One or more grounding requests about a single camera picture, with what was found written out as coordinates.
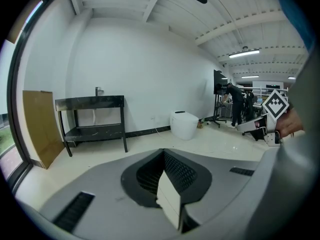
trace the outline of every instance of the black vent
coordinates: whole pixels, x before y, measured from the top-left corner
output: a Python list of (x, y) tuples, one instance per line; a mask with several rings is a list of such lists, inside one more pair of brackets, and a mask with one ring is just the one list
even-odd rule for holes
[(159, 149), (124, 170), (122, 187), (137, 204), (160, 208), (156, 200), (164, 171), (180, 194), (181, 205), (199, 201), (211, 185), (212, 176), (207, 168), (169, 149)]
[(162, 155), (157, 155), (150, 162), (139, 168), (136, 179), (145, 190), (157, 195), (158, 184), (164, 172), (165, 161)]
[(230, 169), (230, 172), (235, 173), (235, 174), (252, 176), (255, 171), (254, 171), (254, 170), (249, 170), (249, 169), (243, 169), (243, 168), (233, 167), (233, 168)]
[(190, 187), (197, 178), (194, 169), (166, 152), (164, 152), (164, 164), (164, 171), (179, 194)]
[(53, 223), (65, 231), (72, 232), (94, 197), (94, 195), (89, 193), (79, 193), (72, 202), (64, 208)]

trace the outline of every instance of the cable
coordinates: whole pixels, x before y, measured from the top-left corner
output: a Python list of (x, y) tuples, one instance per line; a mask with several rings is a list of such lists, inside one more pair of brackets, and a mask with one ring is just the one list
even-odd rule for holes
[[(164, 138), (163, 136), (161, 136), (161, 134), (158, 132), (158, 129), (157, 127), (154, 127), (156, 132), (159, 134), (159, 136), (164, 139), (165, 141), (167, 142), (170, 142), (168, 139)], [(201, 150), (192, 150), (192, 149), (189, 149), (189, 148), (185, 148), (183, 146), (180, 146), (180, 145), (173, 145), (171, 144), (173, 148), (176, 148), (176, 147), (180, 147), (180, 148), (183, 148), (184, 150), (188, 150), (188, 151), (192, 151), (192, 152), (199, 152), (199, 153), (203, 153), (203, 154), (212, 154), (212, 153), (215, 153), (215, 152), (218, 152), (219, 150), (216, 150), (216, 151), (210, 151), (210, 152), (204, 152), (204, 151), (201, 151)]]

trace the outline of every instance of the equipment stand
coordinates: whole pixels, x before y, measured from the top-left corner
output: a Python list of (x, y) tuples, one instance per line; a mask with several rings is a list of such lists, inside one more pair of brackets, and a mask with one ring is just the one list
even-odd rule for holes
[(215, 123), (216, 125), (218, 125), (218, 127), (220, 128), (220, 123), (218, 123), (218, 121), (220, 122), (227, 122), (227, 120), (222, 120), (222, 119), (219, 119), (218, 118), (218, 103), (219, 103), (219, 96), (220, 94), (216, 94), (215, 95), (215, 100), (214, 100), (214, 112), (213, 112), (213, 117), (211, 120), (208, 120), (209, 122), (213, 122)]

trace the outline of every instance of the white tiled floor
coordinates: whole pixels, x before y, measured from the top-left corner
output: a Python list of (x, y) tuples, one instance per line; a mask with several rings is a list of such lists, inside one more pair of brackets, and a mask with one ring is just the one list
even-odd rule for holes
[(212, 123), (197, 129), (192, 140), (181, 140), (170, 131), (165, 131), (160, 135), (155, 133), (128, 138), (127, 146), (128, 153), (125, 153), (121, 139), (86, 142), (71, 149), (73, 157), (69, 157), (64, 149), (48, 170), (34, 166), (15, 196), (39, 210), (52, 194), (88, 169), (159, 148), (175, 148), (203, 156), (249, 161), (260, 161), (263, 153), (269, 149), (263, 140), (255, 141), (250, 134), (242, 136), (241, 132), (226, 127), (223, 122), (221, 128)]

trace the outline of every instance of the hand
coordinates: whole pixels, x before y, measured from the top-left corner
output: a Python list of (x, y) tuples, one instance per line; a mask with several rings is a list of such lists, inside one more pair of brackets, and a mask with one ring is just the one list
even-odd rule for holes
[(280, 138), (284, 138), (289, 134), (303, 130), (304, 127), (295, 109), (284, 113), (276, 122), (275, 129), (280, 132)]

